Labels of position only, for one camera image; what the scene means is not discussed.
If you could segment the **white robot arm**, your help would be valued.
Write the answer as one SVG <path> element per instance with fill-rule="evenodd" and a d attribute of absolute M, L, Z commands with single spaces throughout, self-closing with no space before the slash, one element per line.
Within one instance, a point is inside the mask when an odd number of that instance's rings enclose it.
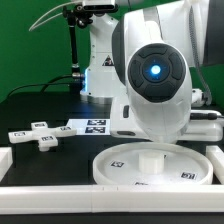
<path fill-rule="evenodd" d="M 110 133 L 171 143 L 219 141 L 224 118 L 203 107 L 207 86 L 195 89 L 190 70 L 224 64 L 224 0 L 177 0 L 116 20 L 102 2 L 93 15 L 91 59 L 81 97 L 111 106 Z"/>

